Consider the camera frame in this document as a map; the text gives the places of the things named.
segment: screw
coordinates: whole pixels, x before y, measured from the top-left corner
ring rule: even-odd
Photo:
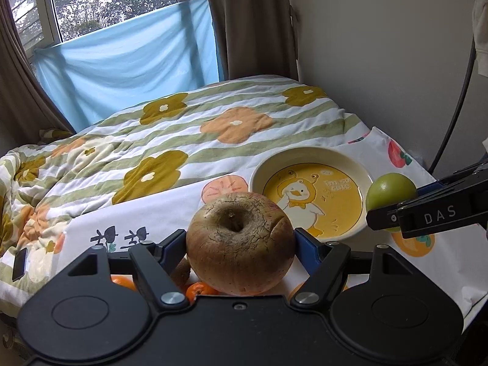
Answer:
[[[247,305],[244,303],[236,303],[234,304],[234,309],[237,309],[238,311],[246,309]]]
[[[317,293],[302,292],[295,296],[295,301],[300,304],[314,304],[320,299]]]
[[[185,301],[185,295],[180,292],[167,292],[161,296],[161,301],[165,304],[179,304]]]

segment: green apple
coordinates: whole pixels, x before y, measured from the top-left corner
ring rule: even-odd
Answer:
[[[366,210],[382,208],[417,197],[417,188],[413,181],[400,173],[387,173],[376,179],[370,186],[366,195]],[[387,230],[397,232],[400,228],[393,227]]]

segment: silver bolt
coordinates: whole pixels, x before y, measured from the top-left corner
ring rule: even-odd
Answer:
[[[302,292],[295,296],[295,301],[300,304],[314,304],[320,299],[317,293]]]
[[[161,301],[165,304],[179,304],[185,301],[185,295],[180,292],[167,292],[161,296]]]

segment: black cable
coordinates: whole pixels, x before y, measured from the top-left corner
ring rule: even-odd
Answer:
[[[469,86],[469,81],[471,79],[471,75],[473,73],[473,67],[474,67],[474,61],[476,60],[476,49],[474,47],[474,39],[471,44],[471,54],[469,55],[469,62],[468,62],[468,68],[466,70],[466,76],[464,77],[464,83],[463,83],[463,89],[461,90],[461,94],[459,95],[459,100],[458,104],[456,106],[456,110],[454,111],[454,115],[452,116],[451,123],[449,124],[449,128],[447,128],[446,135],[444,136],[444,139],[442,140],[441,147],[439,148],[439,151],[437,152],[437,155],[434,158],[434,161],[432,162],[432,165],[430,166],[428,172],[432,174],[434,172],[435,167],[439,163],[439,160],[441,159],[442,153],[446,149],[447,142],[449,142],[449,139],[452,135],[452,131],[454,130],[454,127],[456,126],[457,119],[459,117],[459,114],[461,113],[461,108],[463,107],[464,104],[464,98],[466,97],[466,92],[468,91],[468,86]]]

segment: bowl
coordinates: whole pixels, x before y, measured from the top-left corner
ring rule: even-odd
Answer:
[[[293,147],[254,170],[249,190],[267,196],[319,241],[342,241],[366,224],[366,194],[372,180],[358,162],[323,147]]]

